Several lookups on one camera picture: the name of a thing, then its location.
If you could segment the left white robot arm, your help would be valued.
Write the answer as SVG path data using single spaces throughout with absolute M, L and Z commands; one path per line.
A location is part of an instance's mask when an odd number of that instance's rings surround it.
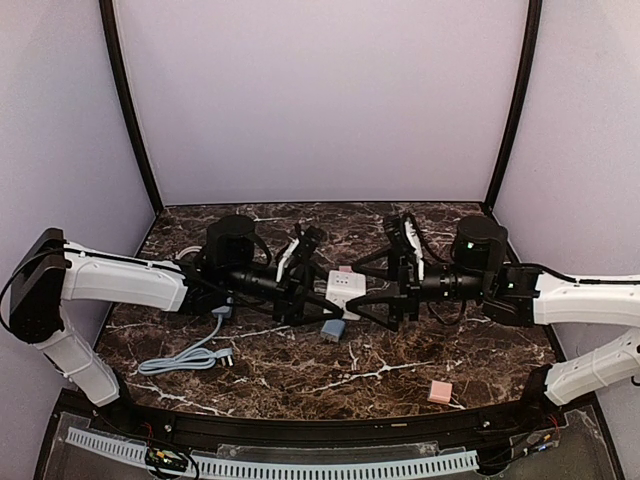
M 63 302 L 96 300 L 155 308 L 188 316 L 225 304 L 267 315 L 290 326 L 343 314 L 314 291 L 327 273 L 312 259 L 322 230 L 298 233 L 277 266 L 254 259 L 266 243 L 255 233 L 208 232 L 191 260 L 142 260 L 85 248 L 47 229 L 22 259 L 1 291 L 9 301 L 2 326 L 40 350 L 97 407 L 120 401 L 125 387 L 114 370 L 75 330 Z

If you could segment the blue power strip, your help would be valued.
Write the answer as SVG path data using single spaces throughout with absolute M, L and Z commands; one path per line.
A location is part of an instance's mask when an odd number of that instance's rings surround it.
M 233 300 L 231 298 L 228 298 L 223 305 L 218 306 L 211 311 L 211 314 L 216 318 L 220 317 L 223 319 L 230 318 L 232 316 L 232 313 Z

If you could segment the white cube socket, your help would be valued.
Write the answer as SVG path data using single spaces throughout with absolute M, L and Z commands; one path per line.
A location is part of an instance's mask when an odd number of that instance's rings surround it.
M 343 320 L 360 320 L 361 316 L 350 312 L 346 303 L 366 294 L 366 277 L 359 273 L 331 270 L 328 274 L 325 298 L 344 309 Z

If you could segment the blue cube plug adapter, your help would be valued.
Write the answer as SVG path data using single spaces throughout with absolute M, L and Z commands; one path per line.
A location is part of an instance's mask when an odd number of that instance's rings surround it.
M 320 336 L 325 341 L 338 343 L 345 328 L 346 322 L 342 319 L 327 320 L 320 331 Z

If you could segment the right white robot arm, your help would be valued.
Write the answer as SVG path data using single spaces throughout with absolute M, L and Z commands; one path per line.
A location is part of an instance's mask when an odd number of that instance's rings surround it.
M 352 269 L 391 286 L 349 300 L 348 311 L 391 331 L 404 319 L 417 319 L 421 308 L 470 301 L 487 319 L 509 327 L 627 327 L 601 347 L 529 375 L 522 403 L 547 410 L 638 375 L 638 276 L 573 277 L 540 264 L 509 262 L 507 229 L 484 216 L 466 216 L 457 223 L 448 260 L 431 249 L 409 212 L 387 217 L 384 231 L 387 247 L 360 258 Z

